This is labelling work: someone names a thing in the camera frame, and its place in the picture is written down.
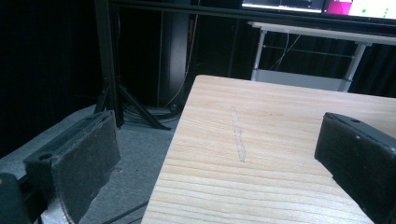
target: black fabric backdrop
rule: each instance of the black fabric backdrop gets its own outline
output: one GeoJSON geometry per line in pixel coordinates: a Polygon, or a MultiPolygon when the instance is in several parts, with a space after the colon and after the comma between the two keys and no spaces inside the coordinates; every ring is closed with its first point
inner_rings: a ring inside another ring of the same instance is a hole
{"type": "MultiPolygon", "coordinates": [[[[238,8],[239,1],[200,2],[208,7],[238,8]]],[[[92,0],[0,0],[0,6],[2,157],[73,111],[95,104],[102,80],[92,0]]],[[[158,81],[158,66],[152,65],[150,69],[139,67],[149,61],[139,58],[139,55],[128,55],[128,49],[134,48],[145,52],[145,55],[160,51],[158,43],[148,47],[128,41],[133,40],[130,38],[132,35],[160,34],[144,30],[145,26],[141,24],[145,22],[145,13],[148,15],[149,12],[127,15],[121,21],[120,38],[125,41],[125,46],[120,45],[121,57],[130,58],[120,59],[120,70],[130,91],[138,96],[143,105],[150,105],[156,102],[152,98],[158,93],[157,85],[153,84],[153,80],[158,81]],[[136,24],[128,20],[142,23],[127,27],[136,24]]],[[[150,15],[154,18],[151,22],[161,23],[158,16],[150,15]]],[[[249,79],[258,37],[258,29],[252,29],[245,21],[200,17],[185,92],[189,92],[193,78],[199,74],[249,79]]],[[[290,41],[295,38],[296,35],[291,35],[290,41]]],[[[283,48],[286,35],[269,34],[265,41],[267,46],[283,48]]],[[[294,48],[350,55],[356,47],[352,42],[302,36],[294,48]]],[[[265,49],[260,68],[271,67],[281,53],[281,49],[265,49]]],[[[279,71],[341,77],[349,61],[346,57],[290,51],[279,71]]],[[[363,55],[350,91],[396,97],[395,74],[396,48],[372,45],[363,55]]]]}

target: metal frame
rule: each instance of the metal frame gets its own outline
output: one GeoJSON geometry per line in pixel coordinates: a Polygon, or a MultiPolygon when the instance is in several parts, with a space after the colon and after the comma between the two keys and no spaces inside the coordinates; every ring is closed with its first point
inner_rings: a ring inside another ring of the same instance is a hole
{"type": "Polygon", "coordinates": [[[338,91],[349,90],[349,87],[352,84],[353,77],[355,76],[355,72],[358,69],[359,63],[361,61],[361,57],[363,56],[366,47],[372,46],[373,43],[396,46],[396,38],[389,36],[363,35],[363,34],[354,34],[350,32],[336,32],[336,31],[328,31],[328,30],[311,29],[311,28],[305,28],[299,26],[286,26],[286,25],[277,25],[277,24],[269,24],[269,23],[261,23],[261,22],[250,22],[249,24],[251,24],[253,28],[260,28],[261,30],[260,41],[257,48],[256,60],[251,74],[252,81],[258,80],[258,75],[260,72],[259,69],[260,58],[262,56],[262,48],[264,47],[263,45],[264,38],[267,32],[278,32],[278,33],[295,34],[295,35],[311,35],[318,37],[355,41],[355,43],[358,46],[356,47],[355,53],[352,56],[352,61],[349,64],[348,70],[346,71],[346,75],[340,82],[338,91]]]}
{"type": "Polygon", "coordinates": [[[118,55],[114,45],[114,18],[112,18],[112,16],[114,10],[117,10],[120,7],[182,12],[310,28],[319,27],[324,30],[336,30],[341,32],[350,32],[352,29],[355,33],[360,34],[396,35],[394,32],[396,30],[396,24],[393,23],[372,24],[366,21],[340,21],[332,17],[318,17],[305,14],[278,14],[261,11],[188,6],[135,0],[94,0],[94,3],[104,80],[104,90],[102,92],[100,102],[98,103],[101,107],[97,107],[96,111],[103,110],[105,105],[107,105],[107,109],[113,109],[115,111],[118,127],[123,123],[123,115],[118,81],[118,55]]]}

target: computer monitor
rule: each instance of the computer monitor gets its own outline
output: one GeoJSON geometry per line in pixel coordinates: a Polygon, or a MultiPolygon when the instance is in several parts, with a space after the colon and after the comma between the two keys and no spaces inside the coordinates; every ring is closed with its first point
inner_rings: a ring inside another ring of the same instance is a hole
{"type": "Polygon", "coordinates": [[[396,20],[395,0],[328,0],[323,13],[396,20]]]}
{"type": "Polygon", "coordinates": [[[242,8],[321,13],[325,0],[244,0],[242,8]]]}

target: gray carpet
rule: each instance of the gray carpet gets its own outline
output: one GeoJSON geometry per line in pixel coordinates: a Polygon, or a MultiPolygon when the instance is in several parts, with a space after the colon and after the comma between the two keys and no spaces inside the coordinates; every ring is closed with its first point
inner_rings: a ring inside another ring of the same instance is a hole
{"type": "MultiPolygon", "coordinates": [[[[74,123],[93,113],[94,106],[79,110],[60,123],[0,160],[0,173],[12,173],[22,177],[22,160],[44,146],[52,138],[74,123]]],[[[93,200],[81,224],[104,223],[149,200],[158,174],[171,143],[177,120],[166,123],[171,131],[159,131],[150,127],[127,123],[118,130],[121,160],[112,173],[109,182],[93,200]]],[[[146,207],[114,223],[140,223],[146,207]]]]}

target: wooden table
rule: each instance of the wooden table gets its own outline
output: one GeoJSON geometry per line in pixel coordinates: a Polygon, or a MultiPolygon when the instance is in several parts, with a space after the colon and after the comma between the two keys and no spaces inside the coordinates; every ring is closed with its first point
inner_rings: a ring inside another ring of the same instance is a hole
{"type": "Polygon", "coordinates": [[[328,111],[396,136],[396,99],[197,77],[143,223],[371,223],[314,159],[328,111]]]}

